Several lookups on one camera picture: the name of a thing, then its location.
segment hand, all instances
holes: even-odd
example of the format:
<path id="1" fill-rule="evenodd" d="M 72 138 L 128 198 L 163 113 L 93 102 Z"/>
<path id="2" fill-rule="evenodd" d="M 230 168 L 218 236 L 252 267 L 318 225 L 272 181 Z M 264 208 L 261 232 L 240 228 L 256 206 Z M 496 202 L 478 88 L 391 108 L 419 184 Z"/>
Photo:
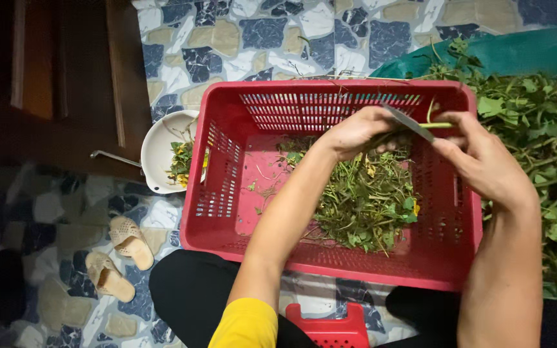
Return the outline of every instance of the hand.
<path id="1" fill-rule="evenodd" d="M 364 107 L 327 131 L 317 143 L 328 146 L 338 161 L 352 159 L 377 133 L 394 128 L 393 116 L 382 107 Z"/>
<path id="2" fill-rule="evenodd" d="M 439 139 L 433 147 L 481 196 L 508 210 L 539 206 L 537 190 L 500 138 L 490 134 L 468 112 L 446 112 L 438 120 L 459 127 L 464 137 Z"/>

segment knife blade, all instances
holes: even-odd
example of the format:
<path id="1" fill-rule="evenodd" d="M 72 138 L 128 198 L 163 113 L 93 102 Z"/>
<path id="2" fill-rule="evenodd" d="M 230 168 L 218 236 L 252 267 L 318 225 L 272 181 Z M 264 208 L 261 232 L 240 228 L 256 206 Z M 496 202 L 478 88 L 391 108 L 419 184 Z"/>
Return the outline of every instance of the knife blade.
<path id="1" fill-rule="evenodd" d="M 433 136 L 433 134 L 431 134 L 431 132 L 429 132 L 429 130 L 426 130 L 424 128 L 422 128 L 418 122 L 416 122 L 416 120 L 414 120 L 413 118 L 407 116 L 404 112 L 402 112 L 401 110 L 398 110 L 396 108 L 391 107 L 390 105 L 381 102 L 380 105 L 382 107 L 385 107 L 388 111 L 391 112 L 392 116 L 394 116 L 394 118 L 399 121 L 401 124 L 403 124 L 404 126 L 406 126 L 407 128 L 413 130 L 415 133 L 417 133 L 419 136 L 427 139 L 428 142 L 433 142 L 433 140 L 435 139 L 435 137 Z"/>

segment slipper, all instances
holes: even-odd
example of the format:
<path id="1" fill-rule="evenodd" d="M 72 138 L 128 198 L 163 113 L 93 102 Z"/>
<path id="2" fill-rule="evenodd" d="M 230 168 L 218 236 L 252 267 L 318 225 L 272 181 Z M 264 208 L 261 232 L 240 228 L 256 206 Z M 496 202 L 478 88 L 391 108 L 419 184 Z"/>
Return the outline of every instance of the slipper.
<path id="1" fill-rule="evenodd" d="M 96 292 L 115 296 L 121 302 L 132 301 L 134 286 L 122 276 L 107 254 L 92 251 L 85 258 L 85 265 Z"/>
<path id="2" fill-rule="evenodd" d="M 132 257 L 141 271 L 150 269 L 154 264 L 154 255 L 151 253 L 143 233 L 139 230 L 139 226 L 133 220 L 123 216 L 114 217 L 111 220 L 109 235 L 115 251 Z"/>

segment yellow sleeve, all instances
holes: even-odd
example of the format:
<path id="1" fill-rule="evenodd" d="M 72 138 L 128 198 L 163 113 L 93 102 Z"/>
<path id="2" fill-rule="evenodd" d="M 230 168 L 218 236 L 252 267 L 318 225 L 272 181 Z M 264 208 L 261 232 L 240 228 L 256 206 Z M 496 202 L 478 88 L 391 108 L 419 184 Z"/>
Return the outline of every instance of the yellow sleeve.
<path id="1" fill-rule="evenodd" d="M 223 312 L 209 348 L 274 348 L 279 319 L 272 307 L 257 298 L 239 298 Z"/>

